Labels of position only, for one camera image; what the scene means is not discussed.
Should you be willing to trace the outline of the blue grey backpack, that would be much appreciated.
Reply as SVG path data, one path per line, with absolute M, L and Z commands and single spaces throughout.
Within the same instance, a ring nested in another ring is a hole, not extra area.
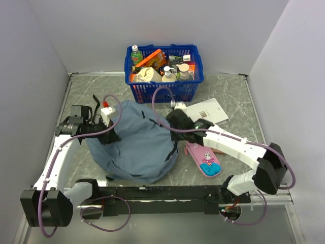
M 87 138 L 92 158 L 109 178 L 154 183 L 176 163 L 178 143 L 159 125 L 151 108 L 125 100 L 121 109 L 122 115 L 112 119 L 120 141 L 103 145 Z

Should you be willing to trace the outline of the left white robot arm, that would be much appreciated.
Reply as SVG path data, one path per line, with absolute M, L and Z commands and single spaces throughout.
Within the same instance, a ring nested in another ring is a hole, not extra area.
M 96 114 L 91 107 L 74 105 L 70 116 L 55 129 L 54 145 L 46 166 L 29 190 L 24 190 L 20 201 L 31 227 L 66 227 L 74 209 L 86 201 L 95 204 L 100 199 L 100 188 L 95 179 L 79 179 L 65 191 L 65 181 L 73 158 L 85 138 L 98 139 L 101 144 L 119 138 L 111 120 L 117 111 L 105 105 Z

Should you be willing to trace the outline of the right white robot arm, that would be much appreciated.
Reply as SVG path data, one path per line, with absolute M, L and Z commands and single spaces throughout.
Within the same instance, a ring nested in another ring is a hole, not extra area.
M 178 140 L 219 150 L 250 167 L 248 172 L 229 176 L 224 182 L 221 195 L 226 202 L 253 190 L 275 195 L 281 188 L 288 167 L 278 144 L 254 143 L 202 118 L 192 121 L 180 109 L 170 112 L 166 119 Z

